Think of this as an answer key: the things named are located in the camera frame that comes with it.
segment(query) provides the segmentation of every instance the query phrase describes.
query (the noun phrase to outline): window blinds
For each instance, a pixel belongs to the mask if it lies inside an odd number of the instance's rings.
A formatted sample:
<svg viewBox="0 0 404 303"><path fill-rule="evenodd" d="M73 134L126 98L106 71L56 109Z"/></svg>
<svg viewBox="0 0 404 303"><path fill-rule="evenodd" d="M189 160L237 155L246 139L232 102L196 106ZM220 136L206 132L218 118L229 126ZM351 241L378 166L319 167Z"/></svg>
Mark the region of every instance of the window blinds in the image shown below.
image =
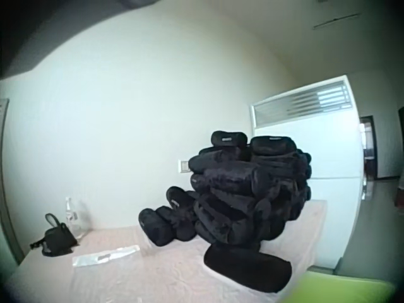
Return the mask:
<svg viewBox="0 0 404 303"><path fill-rule="evenodd" d="M271 97L252 106L255 127L348 109L352 101L343 80L290 95Z"/></svg>

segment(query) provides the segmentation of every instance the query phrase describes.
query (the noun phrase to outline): black velvet pillow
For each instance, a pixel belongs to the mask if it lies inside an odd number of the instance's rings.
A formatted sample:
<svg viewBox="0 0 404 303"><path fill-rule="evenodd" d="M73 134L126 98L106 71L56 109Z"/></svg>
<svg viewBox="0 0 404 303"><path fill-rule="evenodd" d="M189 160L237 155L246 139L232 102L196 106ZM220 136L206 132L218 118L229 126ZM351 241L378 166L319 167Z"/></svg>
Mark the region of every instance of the black velvet pillow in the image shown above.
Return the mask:
<svg viewBox="0 0 404 303"><path fill-rule="evenodd" d="M174 240L174 233L170 224L150 208L139 213L139 223L147 237L156 246L164 246Z"/></svg>
<svg viewBox="0 0 404 303"><path fill-rule="evenodd" d="M279 156L296 151L295 142L289 137L258 136L251 139L251 152L262 156Z"/></svg>
<svg viewBox="0 0 404 303"><path fill-rule="evenodd" d="M217 150L192 157L188 161L189 169L195 174L203 174L205 169L214 168L217 163L240 160L241 151L235 147L232 151Z"/></svg>
<svg viewBox="0 0 404 303"><path fill-rule="evenodd" d="M193 174L191 176L191 186L192 188L200 194L203 193L208 193L210 190L210 186L208 184L208 181L206 180L206 178L203 175L199 175L199 174Z"/></svg>
<svg viewBox="0 0 404 303"><path fill-rule="evenodd" d="M306 187L306 201L310 201L311 200L311 187L307 186Z"/></svg>
<svg viewBox="0 0 404 303"><path fill-rule="evenodd" d="M217 239L206 229L206 227L198 220L195 222L196 233L204 239L207 243L213 244L217 242Z"/></svg>
<svg viewBox="0 0 404 303"><path fill-rule="evenodd" d="M174 237L180 241L190 241L196 236L194 225L191 221L181 218L168 206L161 206L156 213L169 223L174 231Z"/></svg>
<svg viewBox="0 0 404 303"><path fill-rule="evenodd" d="M194 210L202 225L219 242L239 245L253 239L252 218L212 194L204 194L197 199Z"/></svg>
<svg viewBox="0 0 404 303"><path fill-rule="evenodd" d="M212 244L203 262L211 270L260 292L279 292L292 276L290 262L249 249Z"/></svg>
<svg viewBox="0 0 404 303"><path fill-rule="evenodd" d="M201 196L201 194L197 193L196 191L186 191L186 193L194 200L198 199Z"/></svg>
<svg viewBox="0 0 404 303"><path fill-rule="evenodd" d="M247 146L247 135L242 132L228 133L226 131L215 131L210 141L213 146Z"/></svg>
<svg viewBox="0 0 404 303"><path fill-rule="evenodd" d="M196 221L194 212L195 199L188 195L185 190L180 187L172 186L165 193L167 201L173 210L182 218L188 219L191 222Z"/></svg>
<svg viewBox="0 0 404 303"><path fill-rule="evenodd" d="M224 150L226 152L233 153L233 154L236 154L237 152L239 152L239 155L237 156L237 158L240 161L250 161L250 159L251 159L251 150L250 150L249 146L247 146L245 148L235 147L235 146L211 146L211 147L207 147L207 148L200 150L199 154L202 155L204 153L215 152L217 150Z"/></svg>
<svg viewBox="0 0 404 303"><path fill-rule="evenodd" d="M236 210L242 211L246 215L252 215L257 204L257 199L253 197L242 196L240 194L231 194L215 188L211 188L210 192L220 201L235 208Z"/></svg>
<svg viewBox="0 0 404 303"><path fill-rule="evenodd" d="M203 173L210 187L232 194L264 198L273 178L255 163L230 161L219 163Z"/></svg>

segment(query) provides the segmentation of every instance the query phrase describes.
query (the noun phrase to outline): pillow label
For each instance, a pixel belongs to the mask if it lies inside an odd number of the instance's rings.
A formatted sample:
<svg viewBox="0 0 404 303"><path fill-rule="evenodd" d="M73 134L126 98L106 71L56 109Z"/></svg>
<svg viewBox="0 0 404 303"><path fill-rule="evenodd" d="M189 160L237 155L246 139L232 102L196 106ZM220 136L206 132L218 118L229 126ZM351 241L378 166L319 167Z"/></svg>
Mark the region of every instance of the pillow label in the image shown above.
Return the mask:
<svg viewBox="0 0 404 303"><path fill-rule="evenodd" d="M176 205L176 207L179 207L179 204L176 200L171 200L172 204Z"/></svg>

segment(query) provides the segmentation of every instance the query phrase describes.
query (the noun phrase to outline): green object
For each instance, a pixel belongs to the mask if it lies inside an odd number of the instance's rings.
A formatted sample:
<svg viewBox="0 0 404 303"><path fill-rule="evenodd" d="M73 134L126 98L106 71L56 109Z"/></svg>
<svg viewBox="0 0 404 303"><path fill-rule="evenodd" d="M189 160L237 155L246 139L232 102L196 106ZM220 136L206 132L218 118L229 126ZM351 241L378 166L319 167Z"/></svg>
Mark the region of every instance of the green object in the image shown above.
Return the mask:
<svg viewBox="0 0 404 303"><path fill-rule="evenodd" d="M308 271L282 303L385 303L394 291L386 282Z"/></svg>

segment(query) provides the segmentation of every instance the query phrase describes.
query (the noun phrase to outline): wall outlet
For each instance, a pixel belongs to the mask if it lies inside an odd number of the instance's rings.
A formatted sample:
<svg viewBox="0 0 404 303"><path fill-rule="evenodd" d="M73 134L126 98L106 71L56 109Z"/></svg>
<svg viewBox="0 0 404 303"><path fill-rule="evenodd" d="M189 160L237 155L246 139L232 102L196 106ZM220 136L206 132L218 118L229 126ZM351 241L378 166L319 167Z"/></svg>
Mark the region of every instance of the wall outlet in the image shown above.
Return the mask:
<svg viewBox="0 0 404 303"><path fill-rule="evenodd" d="M191 170L188 167L188 161L178 161L178 171L180 173L185 173L185 172L191 172Z"/></svg>

